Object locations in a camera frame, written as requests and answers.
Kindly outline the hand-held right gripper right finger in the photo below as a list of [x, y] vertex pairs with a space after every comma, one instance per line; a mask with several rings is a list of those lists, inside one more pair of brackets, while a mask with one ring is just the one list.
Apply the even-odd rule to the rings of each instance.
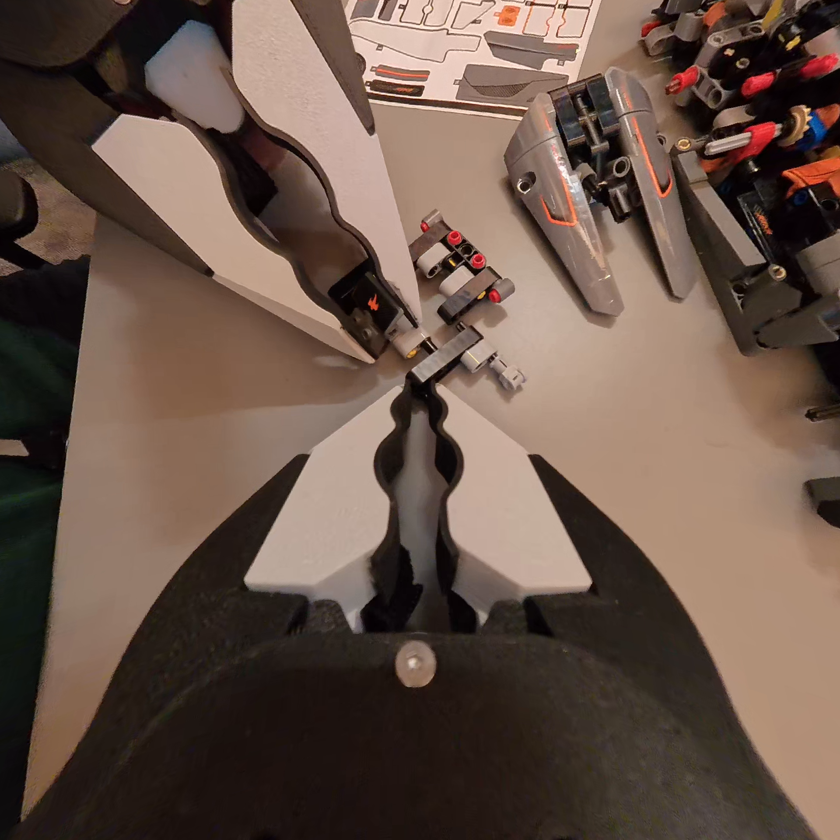
[[526, 449], [447, 387], [434, 388], [437, 573], [454, 627], [499, 602], [588, 592], [592, 577]]

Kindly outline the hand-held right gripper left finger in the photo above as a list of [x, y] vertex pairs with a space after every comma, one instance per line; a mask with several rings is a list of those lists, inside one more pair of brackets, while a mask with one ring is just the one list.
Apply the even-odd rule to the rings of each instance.
[[411, 390], [394, 387], [319, 443], [245, 575], [254, 592], [338, 603], [352, 627], [403, 627], [411, 560], [394, 480], [404, 462]]

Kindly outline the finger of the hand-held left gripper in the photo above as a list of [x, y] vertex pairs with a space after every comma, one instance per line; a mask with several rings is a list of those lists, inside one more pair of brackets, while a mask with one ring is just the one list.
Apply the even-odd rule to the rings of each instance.
[[335, 221], [419, 322], [415, 269], [341, 2], [233, 2], [232, 65], [257, 121], [302, 154]]
[[340, 319], [307, 292], [276, 240], [247, 219], [224, 162], [200, 132], [123, 114], [92, 149], [206, 264], [215, 281], [332, 349], [374, 362]]

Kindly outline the black printed lego block assembly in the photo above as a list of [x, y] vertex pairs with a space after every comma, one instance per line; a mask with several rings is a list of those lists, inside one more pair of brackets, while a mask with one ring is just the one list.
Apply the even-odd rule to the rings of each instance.
[[329, 297], [341, 310], [345, 330], [377, 360], [389, 347], [411, 359], [420, 349], [429, 350], [429, 335], [407, 305], [364, 262], [329, 288]]

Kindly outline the black lego beam with connector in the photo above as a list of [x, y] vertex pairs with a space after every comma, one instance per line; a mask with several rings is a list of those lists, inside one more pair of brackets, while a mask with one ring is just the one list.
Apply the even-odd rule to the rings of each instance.
[[452, 339], [428, 354], [407, 373], [406, 383], [420, 389], [441, 382], [459, 366], [471, 374], [489, 369], [500, 386], [510, 392], [522, 388], [527, 380], [516, 365], [501, 357], [479, 330], [459, 324]]

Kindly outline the small black grey brick assembly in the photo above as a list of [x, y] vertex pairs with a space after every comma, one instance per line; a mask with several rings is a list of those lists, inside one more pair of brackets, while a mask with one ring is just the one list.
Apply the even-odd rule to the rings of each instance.
[[451, 227], [440, 211], [421, 220], [421, 231], [409, 245], [409, 255], [420, 277], [437, 282], [443, 297], [437, 314], [447, 325], [455, 325], [479, 303], [498, 305], [514, 294], [513, 280], [494, 270], [484, 251]]

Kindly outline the grey lego wing panel assembly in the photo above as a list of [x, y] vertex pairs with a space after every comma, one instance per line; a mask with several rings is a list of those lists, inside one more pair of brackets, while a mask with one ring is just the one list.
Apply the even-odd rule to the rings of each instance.
[[623, 300], [593, 207], [621, 224], [642, 211], [673, 298], [700, 277], [674, 166], [653, 103], [631, 72], [605, 73], [538, 93], [503, 155], [512, 190], [550, 242], [583, 300], [617, 317]]

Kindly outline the large lego car chassis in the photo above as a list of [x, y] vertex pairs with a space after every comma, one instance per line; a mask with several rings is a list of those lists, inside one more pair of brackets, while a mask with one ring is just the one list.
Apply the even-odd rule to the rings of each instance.
[[812, 348], [838, 393], [838, 2], [661, 2], [642, 28], [697, 136], [670, 150], [743, 354]]

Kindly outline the person's left hand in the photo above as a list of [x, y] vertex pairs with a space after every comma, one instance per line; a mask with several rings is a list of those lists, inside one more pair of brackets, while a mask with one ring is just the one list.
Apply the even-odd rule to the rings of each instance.
[[214, 131], [213, 135], [234, 167], [248, 210], [255, 216], [261, 215], [278, 192], [270, 170], [281, 160], [284, 150], [254, 123], [233, 133]]

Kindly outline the white sticker sheet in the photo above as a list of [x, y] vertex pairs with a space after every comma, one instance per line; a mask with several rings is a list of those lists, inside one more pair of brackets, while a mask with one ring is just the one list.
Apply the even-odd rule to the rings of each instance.
[[343, 2], [372, 102], [519, 119], [576, 81], [599, 1]]

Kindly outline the grey patterned rug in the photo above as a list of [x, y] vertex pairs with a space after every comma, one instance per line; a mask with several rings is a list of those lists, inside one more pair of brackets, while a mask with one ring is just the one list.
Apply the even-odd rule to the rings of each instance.
[[95, 211], [33, 160], [4, 162], [2, 170], [22, 176], [34, 188], [38, 200], [38, 225], [18, 240], [22, 247], [52, 264], [90, 254]]

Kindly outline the black chair base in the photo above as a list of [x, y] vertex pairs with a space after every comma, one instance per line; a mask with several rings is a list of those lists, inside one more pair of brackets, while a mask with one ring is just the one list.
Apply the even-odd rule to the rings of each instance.
[[31, 234], [39, 222], [33, 187], [17, 173], [1, 170], [1, 257], [25, 270], [35, 270], [46, 261], [27, 251], [18, 240]]

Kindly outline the person's dark green clothing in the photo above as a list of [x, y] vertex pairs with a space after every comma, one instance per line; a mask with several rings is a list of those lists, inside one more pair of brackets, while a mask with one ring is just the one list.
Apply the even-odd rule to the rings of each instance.
[[90, 256], [2, 277], [1, 837], [23, 807]]

